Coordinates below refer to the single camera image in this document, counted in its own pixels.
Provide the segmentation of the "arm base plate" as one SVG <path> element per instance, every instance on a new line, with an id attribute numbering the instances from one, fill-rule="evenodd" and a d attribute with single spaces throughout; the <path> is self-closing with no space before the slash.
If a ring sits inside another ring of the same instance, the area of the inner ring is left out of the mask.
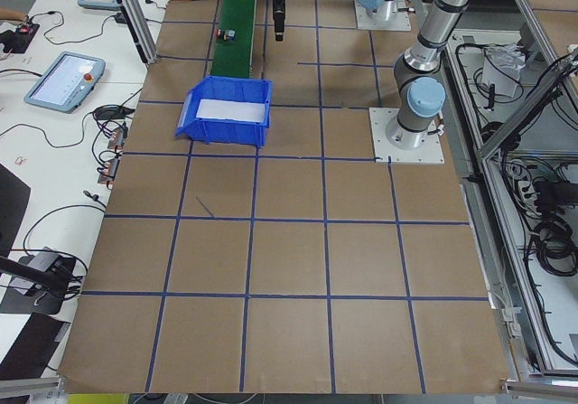
<path id="1" fill-rule="evenodd" d="M 369 119 L 377 163 L 443 164 L 443 150 L 434 121 L 422 132 L 404 130 L 397 108 L 370 108 Z"/>
<path id="2" fill-rule="evenodd" d="M 366 8 L 354 0 L 357 28 L 359 30 L 410 32 L 409 5 L 405 0 L 386 1 L 377 9 Z"/>

